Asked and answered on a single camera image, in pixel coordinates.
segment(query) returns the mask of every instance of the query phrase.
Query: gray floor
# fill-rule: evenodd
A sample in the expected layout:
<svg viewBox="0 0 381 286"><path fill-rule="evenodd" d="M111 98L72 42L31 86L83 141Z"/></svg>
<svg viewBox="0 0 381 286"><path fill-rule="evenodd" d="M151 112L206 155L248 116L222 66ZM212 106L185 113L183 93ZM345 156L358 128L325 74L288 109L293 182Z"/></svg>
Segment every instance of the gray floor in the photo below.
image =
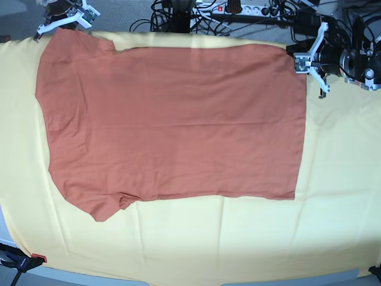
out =
<svg viewBox="0 0 381 286"><path fill-rule="evenodd" d="M88 0L102 15L96 19L93 30L128 31L130 25L140 18L150 18L153 0ZM243 0L246 4L264 4L268 0ZM325 11L333 11L336 5L324 5ZM43 6L36 0L0 0L0 35L12 39L33 36L42 23ZM232 24L233 28L242 24ZM149 25L141 25L138 32L148 32ZM292 43L289 29L265 25L252 25L230 35L233 38Z"/></svg>
<svg viewBox="0 0 381 286"><path fill-rule="evenodd" d="M15 269L8 269L0 266L0 285L9 286L16 274ZM292 279L285 281L273 282L256 282L256 283L242 283L242 284L224 284L222 286L379 286L378 279L373 276L367 276L356 279L358 271L346 271L341 273L328 274L323 276L316 276L311 278ZM147 283L138 281L122 281L118 280L118 285L123 286L148 286ZM38 275L29 273L22 274L18 280L17 286L81 286L83 284L73 284L68 282L59 281L56 279L49 279ZM109 286L109 283L104 284L89 284Z"/></svg>

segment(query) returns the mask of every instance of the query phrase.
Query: yellow cloth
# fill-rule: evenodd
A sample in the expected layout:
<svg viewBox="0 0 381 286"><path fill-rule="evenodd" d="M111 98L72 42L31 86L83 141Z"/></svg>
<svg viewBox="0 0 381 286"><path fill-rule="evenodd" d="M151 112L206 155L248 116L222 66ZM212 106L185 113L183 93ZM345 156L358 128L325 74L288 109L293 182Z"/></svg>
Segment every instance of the yellow cloth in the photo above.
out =
<svg viewBox="0 0 381 286"><path fill-rule="evenodd" d="M119 50L253 43L94 35L113 40ZM34 96L48 41L0 45L0 204L13 240L26 253L45 255L48 267L157 286L290 279L366 270L380 261L380 91L331 76L331 92L319 100L318 84L308 77L295 201L212 196L137 202L96 223L62 198L48 172L45 126Z"/></svg>

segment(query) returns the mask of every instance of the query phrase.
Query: white power strip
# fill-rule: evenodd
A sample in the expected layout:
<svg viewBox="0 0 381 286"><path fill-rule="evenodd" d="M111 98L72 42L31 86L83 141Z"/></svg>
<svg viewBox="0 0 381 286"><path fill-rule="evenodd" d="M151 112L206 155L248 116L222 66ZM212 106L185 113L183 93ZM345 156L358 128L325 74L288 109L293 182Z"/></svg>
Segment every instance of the white power strip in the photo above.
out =
<svg viewBox="0 0 381 286"><path fill-rule="evenodd" d="M265 15L263 14L263 10L266 9L266 6L258 6L258 5L241 5L241 12L235 15L247 15L247 16L258 16L258 17L278 17L280 15L279 11L272 15L270 11ZM230 14L226 11L226 5L221 4L221 5L216 5L213 7L211 10L211 14L215 15L226 15Z"/></svg>

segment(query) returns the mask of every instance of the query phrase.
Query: motor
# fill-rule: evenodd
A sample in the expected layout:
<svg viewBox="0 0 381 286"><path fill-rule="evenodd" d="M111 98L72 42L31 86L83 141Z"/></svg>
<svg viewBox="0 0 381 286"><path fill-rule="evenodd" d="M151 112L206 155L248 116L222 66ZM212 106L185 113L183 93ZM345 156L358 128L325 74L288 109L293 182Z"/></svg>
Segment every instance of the motor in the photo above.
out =
<svg viewBox="0 0 381 286"><path fill-rule="evenodd" d="M315 39L286 47L294 58L296 73L310 74L318 81L319 98L326 97L330 91L326 82L330 74L367 91L381 88L381 40L369 40L364 35L366 29L367 23L358 17L352 26L351 38L334 18L326 17Z"/></svg>
<svg viewBox="0 0 381 286"><path fill-rule="evenodd" d="M75 29L80 24L85 29L90 28L101 15L93 6L88 5L86 0L42 0L41 4L45 7L45 22L37 29L34 36L36 42L44 33L57 27Z"/></svg>

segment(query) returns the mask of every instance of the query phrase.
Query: orange t-shirt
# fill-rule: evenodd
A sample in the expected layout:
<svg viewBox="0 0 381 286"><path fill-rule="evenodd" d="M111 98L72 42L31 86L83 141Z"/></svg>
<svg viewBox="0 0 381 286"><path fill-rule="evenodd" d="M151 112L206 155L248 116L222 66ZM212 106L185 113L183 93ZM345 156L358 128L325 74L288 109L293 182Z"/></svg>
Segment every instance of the orange t-shirt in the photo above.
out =
<svg viewBox="0 0 381 286"><path fill-rule="evenodd" d="M134 201L293 199L305 76L281 48L135 48L59 29L38 70L49 171L103 221Z"/></svg>

